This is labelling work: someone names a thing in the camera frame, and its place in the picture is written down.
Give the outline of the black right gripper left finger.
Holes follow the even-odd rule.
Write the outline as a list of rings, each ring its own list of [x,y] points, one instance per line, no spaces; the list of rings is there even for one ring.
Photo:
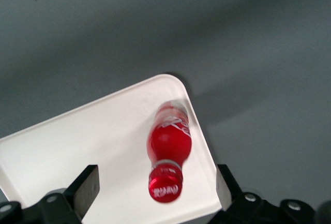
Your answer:
[[[55,190],[40,200],[41,223],[82,223],[99,191],[98,166],[88,165],[68,188]]]

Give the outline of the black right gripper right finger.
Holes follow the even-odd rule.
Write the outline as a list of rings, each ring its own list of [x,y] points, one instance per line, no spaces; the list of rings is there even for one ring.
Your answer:
[[[255,193],[242,191],[227,165],[217,167],[230,203],[215,214],[214,223],[281,223],[278,207]]]

